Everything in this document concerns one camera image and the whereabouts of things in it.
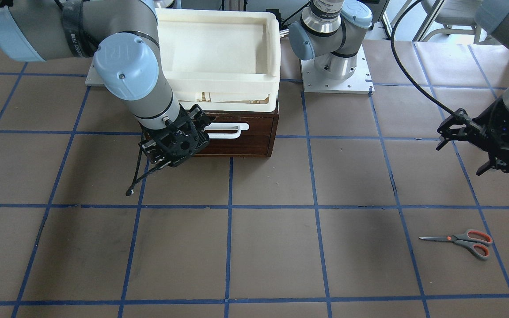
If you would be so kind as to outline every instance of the black cable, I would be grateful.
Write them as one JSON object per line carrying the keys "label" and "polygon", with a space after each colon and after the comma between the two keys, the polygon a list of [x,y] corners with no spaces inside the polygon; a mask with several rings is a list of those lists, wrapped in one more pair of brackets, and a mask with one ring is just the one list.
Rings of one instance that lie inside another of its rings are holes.
{"label": "black cable", "polygon": [[[143,132],[141,132],[141,142],[144,141],[144,140],[145,140],[145,133],[143,131]],[[139,176],[139,169],[141,167],[141,158],[142,157],[143,157],[143,151],[141,151],[141,149],[139,148],[139,157],[137,159],[137,167],[135,169],[135,176],[133,177],[133,183],[131,183],[131,186],[129,187],[129,189],[125,193],[125,195],[127,197],[129,197],[129,195],[133,194],[133,189],[137,185],[137,177]]]}
{"label": "black cable", "polygon": [[155,165],[152,169],[148,170],[146,173],[144,173],[142,176],[140,176],[139,179],[134,180],[133,183],[131,184],[131,186],[129,187],[129,189],[127,189],[127,192],[125,193],[125,195],[127,197],[132,195],[134,193],[133,189],[135,188],[136,185],[139,184],[139,182],[143,181],[146,177],[148,177],[149,175],[152,175],[156,171],[159,171],[162,168],[166,167],[166,165],[168,163],[170,163],[170,161],[166,161],[166,160],[161,161],[160,163]]}
{"label": "black cable", "polygon": [[63,6],[63,4],[61,4],[60,0],[54,0],[54,2],[60,8],[60,11],[62,11],[64,9],[64,6]]}
{"label": "black cable", "polygon": [[288,18],[285,18],[285,20],[282,20],[282,25],[281,27],[284,27],[284,24],[290,20],[293,16],[295,16],[298,12],[300,12],[301,10],[303,10],[305,7],[309,6],[309,3],[311,1],[308,1],[307,4],[304,4],[303,6],[301,6],[301,8],[299,8],[296,12],[294,12],[293,14],[291,14],[291,16],[289,16]]}
{"label": "black cable", "polygon": [[412,85],[414,85],[415,88],[417,88],[420,93],[422,93],[425,97],[427,97],[430,101],[432,101],[433,103],[435,103],[437,106],[441,107],[441,109],[443,109],[444,111],[446,111],[447,113],[451,114],[451,115],[455,115],[455,112],[452,111],[449,107],[445,106],[442,102],[438,101],[438,99],[436,99],[435,97],[431,96],[428,92],[426,92],[413,78],[412,76],[410,75],[410,73],[408,73],[408,70],[406,70],[406,68],[404,67],[404,65],[402,64],[402,61],[400,61],[400,58],[398,57],[398,53],[396,53],[396,45],[395,45],[395,39],[396,39],[396,28],[398,28],[398,24],[400,24],[400,21],[402,20],[402,18],[404,18],[404,16],[406,16],[406,14],[408,12],[410,12],[410,10],[412,10],[412,8],[414,8],[414,6],[416,6],[418,3],[422,2],[422,0],[417,0],[416,2],[414,2],[411,6],[409,6],[405,11],[404,13],[400,16],[400,18],[398,18],[398,20],[396,21],[396,24],[394,25],[394,28],[392,29],[392,38],[390,39],[390,46],[392,47],[392,54],[394,55],[394,58],[396,59],[396,63],[398,63],[398,66],[400,67],[400,70],[402,70],[402,72],[404,72],[404,75],[406,75],[406,77],[408,78],[408,80],[410,80],[410,82],[412,82]]}

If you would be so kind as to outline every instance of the scissors blade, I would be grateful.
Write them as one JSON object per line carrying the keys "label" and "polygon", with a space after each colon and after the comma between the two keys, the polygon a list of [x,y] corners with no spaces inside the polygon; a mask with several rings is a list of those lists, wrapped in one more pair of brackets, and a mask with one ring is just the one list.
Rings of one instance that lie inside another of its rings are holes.
{"label": "scissors blade", "polygon": [[437,242],[453,242],[452,237],[422,237],[424,240],[435,240]]}

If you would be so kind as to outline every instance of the light blue joint cap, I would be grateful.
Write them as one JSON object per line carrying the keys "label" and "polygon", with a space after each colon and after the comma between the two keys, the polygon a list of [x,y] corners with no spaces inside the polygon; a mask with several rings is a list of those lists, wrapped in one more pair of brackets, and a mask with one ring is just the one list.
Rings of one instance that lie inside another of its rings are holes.
{"label": "light blue joint cap", "polygon": [[17,26],[8,6],[0,8],[0,48],[19,62],[45,62]]}
{"label": "light blue joint cap", "polygon": [[509,14],[509,0],[484,0],[475,13],[475,22],[492,34]]}
{"label": "light blue joint cap", "polygon": [[95,69],[113,95],[136,101],[147,96],[158,80],[158,62],[142,38],[128,33],[105,38],[93,56]]}
{"label": "light blue joint cap", "polygon": [[303,61],[315,58],[315,51],[313,45],[309,40],[309,35],[305,32],[304,28],[298,23],[294,22],[288,27],[290,45],[297,58]]}
{"label": "light blue joint cap", "polygon": [[366,4],[357,0],[345,0],[341,16],[362,29],[368,29],[372,24],[372,11]]}
{"label": "light blue joint cap", "polygon": [[144,4],[146,4],[150,10],[154,13],[154,17],[156,18],[156,22],[158,22],[158,16],[156,15],[156,10],[154,9],[154,0],[141,0]]}

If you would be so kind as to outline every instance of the scissors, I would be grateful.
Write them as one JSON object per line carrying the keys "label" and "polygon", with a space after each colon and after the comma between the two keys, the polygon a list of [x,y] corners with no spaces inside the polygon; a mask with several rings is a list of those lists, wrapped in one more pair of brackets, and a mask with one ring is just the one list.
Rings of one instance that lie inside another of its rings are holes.
{"label": "scissors", "polygon": [[[472,234],[483,239],[472,237]],[[447,237],[422,237],[420,239],[455,243],[466,248],[472,253],[472,255],[483,261],[488,259],[488,256],[490,255],[488,247],[493,243],[492,238],[488,234],[478,230],[467,230],[463,234],[449,235]]]}

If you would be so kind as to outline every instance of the chair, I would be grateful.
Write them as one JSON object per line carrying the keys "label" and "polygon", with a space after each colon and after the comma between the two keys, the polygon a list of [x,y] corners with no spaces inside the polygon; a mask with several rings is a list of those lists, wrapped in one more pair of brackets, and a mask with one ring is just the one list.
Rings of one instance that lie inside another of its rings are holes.
{"label": "chair", "polygon": [[[398,14],[394,17],[394,22],[400,18],[404,10],[410,5],[410,2],[412,2],[412,0],[406,0],[404,6],[402,6]],[[433,10],[436,10],[436,8],[434,9],[435,4],[436,0],[422,1],[422,7],[428,14],[428,17],[434,16],[434,21],[443,24],[444,27],[433,30],[421,39],[417,38],[414,40],[427,42],[435,34],[471,34],[475,36],[473,43],[477,44],[480,42],[482,28],[475,22],[475,12],[482,4],[482,0],[445,0],[438,12],[433,12]],[[428,19],[426,19],[426,22],[428,25],[425,27],[428,29],[433,23],[433,20],[428,21]],[[454,29],[452,28],[453,26],[471,27],[471,30]]]}

